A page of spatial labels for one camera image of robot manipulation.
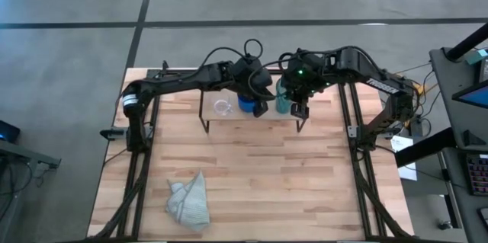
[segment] black clamp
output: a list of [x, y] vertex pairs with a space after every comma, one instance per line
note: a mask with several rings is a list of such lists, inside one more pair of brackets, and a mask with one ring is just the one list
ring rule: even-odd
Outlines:
[[[149, 137], [149, 134], [153, 131], [153, 126], [144, 126], [144, 129], [147, 133], [146, 137]], [[108, 141], [115, 139], [125, 139], [127, 135], [127, 130], [127, 127], [112, 126], [110, 129], [101, 130], [100, 135]]]

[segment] metal stand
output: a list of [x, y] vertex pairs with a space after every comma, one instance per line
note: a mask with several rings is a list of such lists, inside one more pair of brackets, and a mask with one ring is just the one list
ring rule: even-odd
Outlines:
[[[204, 93], [201, 91], [200, 92], [200, 106], [198, 109], [198, 118], [200, 119], [201, 125], [204, 127], [204, 130], [206, 133], [210, 131], [210, 121], [204, 120], [202, 117], [202, 112], [203, 112], [203, 105], [204, 105]], [[305, 125], [305, 122], [307, 119], [303, 119], [302, 122], [300, 123], [299, 120], [297, 120], [297, 132], [301, 132], [303, 129], [303, 125]]]
[[297, 120], [297, 132], [298, 132], [298, 133], [302, 131], [303, 125], [305, 125], [305, 122], [306, 122], [306, 121], [307, 121], [307, 120], [306, 120], [306, 119], [304, 119], [304, 120], [302, 120], [302, 123], [300, 124], [300, 121], [299, 121], [299, 120]]
[[208, 133], [210, 130], [210, 121], [204, 121], [204, 119], [201, 117], [201, 112], [203, 110], [203, 104], [204, 104], [204, 92], [200, 92], [200, 106], [198, 109], [198, 118], [200, 118], [201, 125], [204, 127], [205, 132]]

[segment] bracket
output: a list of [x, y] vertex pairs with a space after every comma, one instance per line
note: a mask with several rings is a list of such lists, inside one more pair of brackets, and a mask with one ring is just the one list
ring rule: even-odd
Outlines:
[[358, 137], [358, 127], [357, 126], [348, 126], [348, 136], [350, 138]]
[[[101, 130], [100, 135], [108, 141], [125, 139], [128, 129], [127, 127], [112, 126], [110, 129]], [[149, 134], [153, 131], [153, 126], [144, 126], [144, 130], [146, 131], [146, 137], [149, 137]]]

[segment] white paper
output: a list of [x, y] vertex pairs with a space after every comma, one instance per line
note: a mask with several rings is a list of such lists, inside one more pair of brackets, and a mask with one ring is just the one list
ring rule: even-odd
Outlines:
[[[413, 145], [413, 139], [402, 137], [402, 136], [394, 136], [390, 140], [390, 142], [391, 142], [391, 148], [395, 152], [401, 151], [404, 148]], [[398, 169], [398, 173], [400, 174], [400, 177], [404, 179], [417, 181], [417, 172], [416, 172], [415, 163], [408, 164], [406, 167], [401, 167]]]

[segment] desk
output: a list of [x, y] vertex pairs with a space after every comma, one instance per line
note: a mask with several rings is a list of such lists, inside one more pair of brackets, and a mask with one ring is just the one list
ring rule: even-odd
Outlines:
[[[128, 69], [124, 86], [144, 78], [146, 70]], [[368, 122], [381, 111], [379, 95], [358, 85], [358, 96]], [[198, 119], [199, 102], [199, 91], [161, 96], [139, 240], [364, 238], [337, 86], [311, 99], [310, 119], [301, 133], [290, 121], [225, 120], [213, 121], [206, 134]], [[121, 109], [114, 125], [128, 126]], [[124, 140], [111, 142], [107, 157], [124, 148]], [[413, 233], [394, 156], [381, 150], [371, 156], [381, 201]], [[100, 231], [120, 205], [129, 159], [126, 152], [104, 167], [88, 235]], [[207, 182], [211, 224], [192, 232], [165, 212], [167, 181], [188, 182], [199, 169]], [[370, 204], [368, 211], [374, 226]]]
[[458, 155], [473, 150], [486, 151], [488, 145], [466, 146], [462, 133], [468, 129], [488, 142], [488, 132], [485, 128], [488, 123], [488, 110], [451, 99], [454, 93], [474, 83], [477, 70], [474, 66], [469, 66], [464, 59], [459, 63], [448, 61], [442, 50], [432, 50], [430, 56], [451, 128], [397, 153], [396, 162], [401, 167], [442, 152], [438, 156], [450, 179], [446, 182], [448, 195], [445, 198], [453, 226], [463, 228], [470, 243], [485, 243], [488, 230], [483, 227], [477, 210], [488, 207], [488, 197], [474, 197], [468, 193], [465, 173], [461, 168], [461, 164], [465, 163], [461, 162]]

